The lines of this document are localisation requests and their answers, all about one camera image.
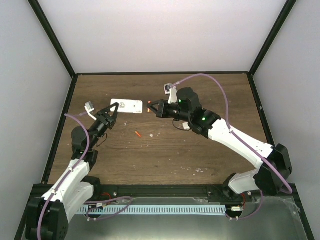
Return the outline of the white remote control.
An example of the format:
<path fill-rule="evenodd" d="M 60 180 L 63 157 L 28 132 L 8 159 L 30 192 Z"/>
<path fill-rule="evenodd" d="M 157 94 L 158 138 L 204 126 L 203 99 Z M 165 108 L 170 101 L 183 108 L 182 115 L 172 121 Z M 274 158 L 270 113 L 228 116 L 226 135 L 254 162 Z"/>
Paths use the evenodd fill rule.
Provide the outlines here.
<path fill-rule="evenodd" d="M 119 103 L 118 113 L 126 114 L 142 114 L 143 113 L 143 102 L 141 100 L 132 99 L 117 99 L 112 98 L 110 104 Z"/>

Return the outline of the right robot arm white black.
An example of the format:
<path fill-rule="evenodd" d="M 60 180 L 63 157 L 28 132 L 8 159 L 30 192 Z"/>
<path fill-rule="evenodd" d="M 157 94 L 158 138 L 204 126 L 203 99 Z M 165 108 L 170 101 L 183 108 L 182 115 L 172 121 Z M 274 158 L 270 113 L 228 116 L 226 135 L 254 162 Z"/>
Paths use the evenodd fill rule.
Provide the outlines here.
<path fill-rule="evenodd" d="M 270 196 L 292 193 L 287 179 L 293 170 L 284 145 L 261 142 L 229 126 L 218 114 L 203 108 L 199 96 L 190 87 L 180 90 L 171 87 L 168 93 L 168 100 L 148 103 L 148 109 L 158 118 L 186 122 L 194 133 L 228 147 L 254 166 L 254 170 L 228 177 L 222 188 L 225 200 L 232 202 L 244 192 L 257 190 Z"/>

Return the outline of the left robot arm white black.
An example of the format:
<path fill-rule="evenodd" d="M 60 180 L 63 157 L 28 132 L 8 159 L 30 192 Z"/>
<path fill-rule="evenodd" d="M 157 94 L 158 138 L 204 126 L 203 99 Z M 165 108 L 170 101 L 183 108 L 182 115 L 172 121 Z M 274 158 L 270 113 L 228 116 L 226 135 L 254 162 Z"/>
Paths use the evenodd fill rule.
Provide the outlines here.
<path fill-rule="evenodd" d="M 67 118 L 78 123 L 71 132 L 71 160 L 57 182 L 41 197 L 32 198 L 26 207 L 25 237 L 28 240 L 63 240 L 69 224 L 87 200 L 97 202 L 102 196 L 100 179 L 89 176 L 98 159 L 94 147 L 106 137 L 118 116 L 119 103 L 98 111 L 94 123 L 86 128 L 75 116 Z"/>

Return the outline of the white battery cover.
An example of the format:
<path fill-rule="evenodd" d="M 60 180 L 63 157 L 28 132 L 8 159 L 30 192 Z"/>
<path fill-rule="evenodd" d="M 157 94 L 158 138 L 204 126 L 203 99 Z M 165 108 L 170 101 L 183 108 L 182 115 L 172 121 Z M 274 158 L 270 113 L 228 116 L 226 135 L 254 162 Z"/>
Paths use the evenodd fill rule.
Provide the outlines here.
<path fill-rule="evenodd" d="M 190 127 L 189 127 L 189 123 L 188 123 L 188 122 L 184 122 L 184 123 L 182 124 L 182 127 L 183 127 L 183 129 L 184 129 L 185 131 L 189 131 L 189 130 L 190 130 Z"/>

